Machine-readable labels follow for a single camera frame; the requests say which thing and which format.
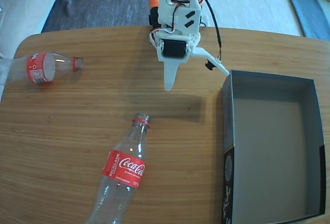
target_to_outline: coca-cola logo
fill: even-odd
[[[119,162],[119,167],[127,169],[137,175],[142,176],[145,169],[145,165],[139,165],[130,161],[130,158],[124,158]]]

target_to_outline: clear plastic bottle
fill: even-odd
[[[3,65],[9,65],[6,84],[12,82],[51,82],[69,72],[82,70],[82,58],[68,58],[53,52],[27,55],[17,59],[2,59]]]
[[[147,160],[150,117],[137,114],[128,132],[110,151],[93,210],[85,224],[119,224],[139,186]]]

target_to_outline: plastic bottle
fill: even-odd
[[[2,59],[0,63],[9,65],[6,84],[12,82],[51,82],[69,72],[82,70],[82,58],[68,58],[53,52],[27,55],[17,59]]]
[[[150,117],[137,114],[133,125],[110,151],[93,210],[85,224],[119,224],[142,178],[147,160]]]

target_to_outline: electrical wire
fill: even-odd
[[[211,7],[211,4],[208,0],[205,0],[206,2],[206,5],[208,7],[208,9],[210,10],[210,13],[211,13],[211,16],[212,16],[212,19],[213,19],[213,22],[214,22],[214,25],[215,25],[215,28],[216,28],[216,32],[217,32],[217,40],[218,40],[218,45],[219,45],[219,55],[218,55],[218,59],[221,61],[221,47],[222,47],[222,43],[221,43],[221,37],[220,37],[220,32],[219,32],[219,27],[218,27],[218,23],[217,23],[217,19],[216,19],[216,16],[213,12],[213,9]]]
[[[185,6],[183,3],[178,3],[176,4],[175,8],[174,8],[174,11],[173,11],[173,18],[172,18],[172,27],[171,27],[171,31],[167,30],[167,29],[164,29],[164,28],[154,28],[152,30],[150,30],[150,33],[152,35],[152,38],[155,42],[155,44],[157,45],[157,42],[156,42],[156,38],[155,38],[155,32],[157,31],[165,31],[166,33],[169,33],[169,34],[172,34],[175,32],[175,25],[174,25],[174,15],[175,15],[175,12],[177,11],[177,9],[180,7],[180,6]]]

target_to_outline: bottle cap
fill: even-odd
[[[84,68],[84,61],[81,57],[74,56],[72,58],[72,70],[73,72],[77,72]]]
[[[150,126],[150,120],[151,120],[151,118],[149,115],[141,114],[141,113],[137,113],[133,119],[133,121],[140,121],[148,126]]]

